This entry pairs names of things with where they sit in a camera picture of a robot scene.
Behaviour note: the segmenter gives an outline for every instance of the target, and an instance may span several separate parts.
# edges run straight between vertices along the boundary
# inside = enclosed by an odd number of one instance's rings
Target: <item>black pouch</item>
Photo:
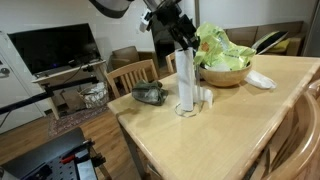
[[[151,83],[139,81],[132,88],[132,97],[137,101],[147,104],[161,106],[168,96],[168,91],[161,89],[162,84],[159,81]]]

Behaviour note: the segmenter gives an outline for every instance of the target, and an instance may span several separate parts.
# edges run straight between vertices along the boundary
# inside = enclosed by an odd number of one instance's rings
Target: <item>wall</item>
[[[98,12],[88,0],[1,0],[0,31],[13,33],[89,23],[102,58],[108,59],[112,50],[129,45],[135,45],[138,50],[154,50],[151,32],[141,33],[138,30],[145,7],[142,0],[134,1],[124,17],[112,19]],[[38,85],[30,83],[33,77],[12,48],[11,42],[1,47],[19,71],[29,94],[41,92]],[[49,108],[46,101],[40,106],[42,110]]]
[[[316,0],[199,0],[200,24],[235,28],[289,21],[310,24]]]

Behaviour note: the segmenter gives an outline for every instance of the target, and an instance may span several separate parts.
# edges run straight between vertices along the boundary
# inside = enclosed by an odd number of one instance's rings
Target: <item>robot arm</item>
[[[121,18],[134,0],[90,0],[90,2],[105,16],[111,18]],[[177,4],[181,0],[144,0],[150,11],[147,11],[142,21],[150,29],[152,19],[165,26],[173,39],[177,41],[183,49],[192,46],[197,49],[199,46],[198,37],[195,36],[196,28],[190,19],[183,15],[180,17],[181,9]]]

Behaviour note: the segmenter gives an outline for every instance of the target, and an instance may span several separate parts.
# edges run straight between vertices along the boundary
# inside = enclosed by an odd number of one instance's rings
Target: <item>wooden bowl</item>
[[[209,84],[218,87],[228,87],[239,84],[251,70],[251,63],[237,71],[210,71],[200,66],[200,75]]]

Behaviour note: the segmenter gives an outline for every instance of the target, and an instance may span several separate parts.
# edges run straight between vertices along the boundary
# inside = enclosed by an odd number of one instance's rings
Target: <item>tv screen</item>
[[[39,74],[68,66],[88,63],[100,53],[89,24],[77,24],[8,34],[30,72]]]

